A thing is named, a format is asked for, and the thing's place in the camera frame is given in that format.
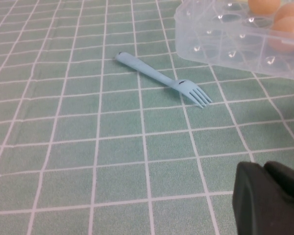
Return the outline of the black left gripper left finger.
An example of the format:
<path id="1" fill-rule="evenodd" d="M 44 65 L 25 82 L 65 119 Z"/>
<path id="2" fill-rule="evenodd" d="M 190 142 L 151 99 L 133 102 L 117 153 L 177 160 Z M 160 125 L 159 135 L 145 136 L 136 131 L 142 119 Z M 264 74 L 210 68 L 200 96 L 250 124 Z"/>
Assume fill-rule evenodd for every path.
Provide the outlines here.
<path id="1" fill-rule="evenodd" d="M 238 163 L 232 206 L 240 235 L 294 235 L 294 199 L 264 166 Z"/>

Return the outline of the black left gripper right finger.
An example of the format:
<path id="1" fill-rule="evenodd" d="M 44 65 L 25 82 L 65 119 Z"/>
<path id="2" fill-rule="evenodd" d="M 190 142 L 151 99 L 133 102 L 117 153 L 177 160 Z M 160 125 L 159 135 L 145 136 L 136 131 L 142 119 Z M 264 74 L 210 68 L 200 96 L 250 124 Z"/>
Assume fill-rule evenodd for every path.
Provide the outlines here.
<path id="1" fill-rule="evenodd" d="M 266 162 L 264 168 L 283 191 L 294 199 L 294 170 L 275 161 Z"/>

